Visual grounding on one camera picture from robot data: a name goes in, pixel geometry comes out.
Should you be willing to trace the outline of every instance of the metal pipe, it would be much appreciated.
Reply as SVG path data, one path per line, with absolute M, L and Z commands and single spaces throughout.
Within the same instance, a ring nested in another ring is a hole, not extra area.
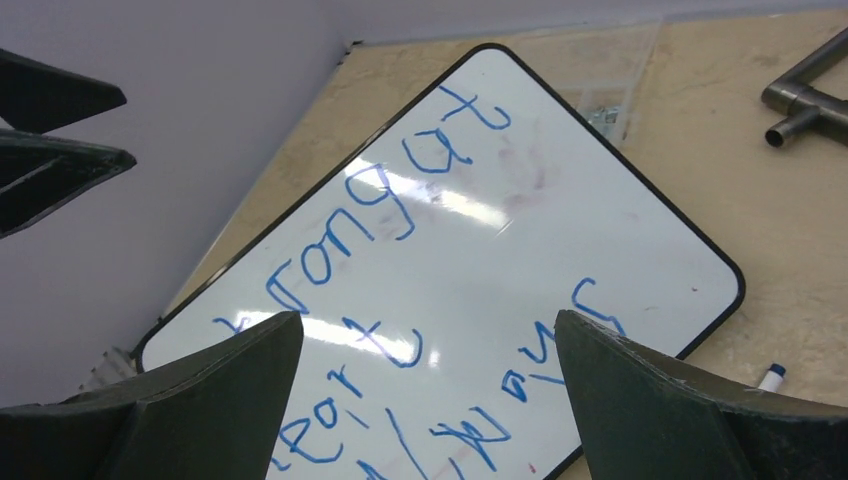
M 769 145 L 779 148 L 807 129 L 848 145 L 848 102 L 809 85 L 848 56 L 848 28 L 798 62 L 772 82 L 760 97 L 763 103 L 789 118 L 771 127 L 765 135 Z

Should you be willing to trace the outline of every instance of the marker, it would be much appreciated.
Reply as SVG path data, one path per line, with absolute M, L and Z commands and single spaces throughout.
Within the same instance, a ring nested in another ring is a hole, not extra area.
M 786 369 L 777 363 L 772 363 L 763 377 L 763 381 L 760 382 L 760 386 L 757 388 L 767 392 L 777 392 L 780 384 L 783 383 L 784 375 L 786 375 Z

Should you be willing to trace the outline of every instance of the white board surface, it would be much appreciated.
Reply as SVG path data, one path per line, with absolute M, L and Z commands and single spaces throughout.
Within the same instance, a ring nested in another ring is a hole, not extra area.
M 541 479 L 580 445 L 560 309 L 679 355 L 743 290 L 712 242 L 486 44 L 166 319 L 141 362 L 299 310 L 269 479 Z

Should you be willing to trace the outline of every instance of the blue marker cap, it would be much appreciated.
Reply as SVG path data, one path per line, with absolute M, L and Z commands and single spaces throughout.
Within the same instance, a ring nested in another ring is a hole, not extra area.
M 772 363 L 769 367 L 769 371 L 774 372 L 780 375 L 781 377 L 786 375 L 786 368 L 784 368 L 783 365 L 780 365 L 778 363 Z

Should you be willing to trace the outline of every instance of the beige tabletop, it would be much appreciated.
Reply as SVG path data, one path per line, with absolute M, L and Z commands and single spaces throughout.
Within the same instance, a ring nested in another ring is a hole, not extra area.
M 848 406 L 848 149 L 775 150 L 760 92 L 848 26 L 848 11 L 665 25 L 638 89 L 627 156 L 741 267 L 747 296 L 687 360 Z M 280 149 L 177 301 L 196 289 L 471 47 L 516 37 L 356 48 Z M 848 64 L 817 83 L 848 98 Z M 563 479 L 589 478 L 585 461 Z

